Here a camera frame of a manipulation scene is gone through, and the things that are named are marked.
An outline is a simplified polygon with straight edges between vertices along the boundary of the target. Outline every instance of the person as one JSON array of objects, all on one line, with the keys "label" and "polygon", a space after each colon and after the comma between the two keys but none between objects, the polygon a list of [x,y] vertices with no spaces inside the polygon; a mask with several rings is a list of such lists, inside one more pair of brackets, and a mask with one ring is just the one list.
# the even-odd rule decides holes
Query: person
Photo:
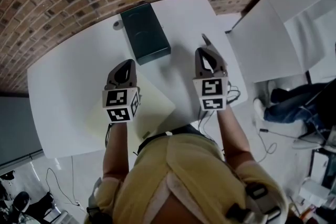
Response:
[{"label": "person", "polygon": [[214,141],[187,125],[173,135],[147,138],[130,171],[127,124],[115,124],[103,159],[103,180],[89,198],[86,223],[94,221],[90,204],[92,210],[109,215],[109,223],[237,223],[228,212],[237,207],[245,212],[250,201],[246,191],[257,186],[266,188],[261,199],[263,193],[270,199],[264,200],[264,209],[272,205],[277,210],[278,221],[272,223],[285,223],[284,192],[255,162],[231,107],[217,111],[217,118],[225,162]]},{"label": "person", "polygon": [[276,88],[275,83],[269,81],[268,88],[274,105],[267,108],[260,99],[254,100],[254,108],[262,120],[277,123],[303,120],[308,131],[321,133],[329,132],[336,125],[332,112],[336,107],[336,79],[301,85],[291,91]]}]

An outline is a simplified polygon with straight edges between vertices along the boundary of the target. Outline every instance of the floor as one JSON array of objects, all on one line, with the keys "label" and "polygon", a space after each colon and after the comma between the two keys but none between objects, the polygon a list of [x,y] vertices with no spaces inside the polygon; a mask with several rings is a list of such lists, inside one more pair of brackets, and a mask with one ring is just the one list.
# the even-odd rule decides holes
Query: floor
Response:
[{"label": "floor", "polygon": [[[306,83],[304,76],[294,76],[276,81],[277,86],[284,89],[292,89]],[[261,97],[268,99],[267,84],[247,82],[248,101],[235,106],[234,113],[245,131],[251,145],[254,158],[259,161],[265,155],[261,139],[258,136],[259,128],[266,128],[273,132],[297,137],[305,132],[300,122],[294,124],[274,124],[263,122],[254,113],[253,99]],[[205,131],[214,140],[220,138],[217,118],[212,116],[204,126],[201,124],[201,131]],[[270,133],[261,133],[266,147],[277,143],[277,149],[272,155],[260,163],[264,169],[284,188],[287,195],[296,196],[300,185],[307,175],[310,164],[310,150],[294,150],[291,148],[293,140]],[[16,179],[14,182],[3,182],[4,186],[15,196],[16,193],[26,190],[36,202],[49,187],[46,183],[47,169],[50,167],[55,172],[59,186],[68,196],[67,199],[59,190],[56,179],[51,171],[48,173],[50,190],[56,200],[59,210],[68,211],[78,222],[82,223],[86,214],[87,200],[92,192],[92,187],[98,177],[102,176],[102,160],[104,151],[92,152],[89,154],[76,155],[73,157],[74,187],[72,188],[72,164],[71,157],[59,159],[47,159],[42,157],[15,170]],[[70,203],[79,201],[81,207]]]}]

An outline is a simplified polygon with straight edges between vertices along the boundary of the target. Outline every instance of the forearm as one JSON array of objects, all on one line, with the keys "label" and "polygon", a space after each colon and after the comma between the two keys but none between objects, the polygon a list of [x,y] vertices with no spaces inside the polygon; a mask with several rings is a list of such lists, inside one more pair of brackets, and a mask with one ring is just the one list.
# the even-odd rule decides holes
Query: forearm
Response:
[{"label": "forearm", "polygon": [[243,129],[240,127],[231,107],[228,105],[226,110],[217,112],[220,134],[222,136],[225,157],[229,164],[233,166],[237,163],[232,158],[240,155],[241,161],[252,158],[250,146]]},{"label": "forearm", "polygon": [[123,180],[128,172],[127,124],[116,123],[110,130],[103,160],[103,177]]}]

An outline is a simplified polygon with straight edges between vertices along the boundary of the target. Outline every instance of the dark green box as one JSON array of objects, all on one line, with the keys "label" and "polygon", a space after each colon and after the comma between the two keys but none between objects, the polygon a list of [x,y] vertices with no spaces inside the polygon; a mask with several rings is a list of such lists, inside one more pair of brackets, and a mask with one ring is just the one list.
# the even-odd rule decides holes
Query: dark green box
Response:
[{"label": "dark green box", "polygon": [[171,47],[151,4],[120,14],[135,58],[140,65],[171,53]]}]

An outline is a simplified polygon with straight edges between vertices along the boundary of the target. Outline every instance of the white table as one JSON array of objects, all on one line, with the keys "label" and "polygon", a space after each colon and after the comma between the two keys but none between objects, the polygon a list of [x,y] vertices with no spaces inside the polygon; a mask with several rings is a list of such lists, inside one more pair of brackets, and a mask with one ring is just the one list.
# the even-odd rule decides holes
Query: white table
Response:
[{"label": "white table", "polygon": [[[195,50],[204,45],[202,33],[224,57],[229,79],[241,91],[232,105],[247,100],[237,60],[208,0],[164,0],[152,7],[172,53],[137,65],[137,69],[176,105],[159,131],[197,120],[200,104],[192,79]],[[88,133],[85,119],[100,99],[108,73],[121,61],[134,59],[125,29],[112,28],[120,19],[120,15],[115,15],[85,29],[28,69],[35,127],[48,158],[104,149],[101,141]]]}]

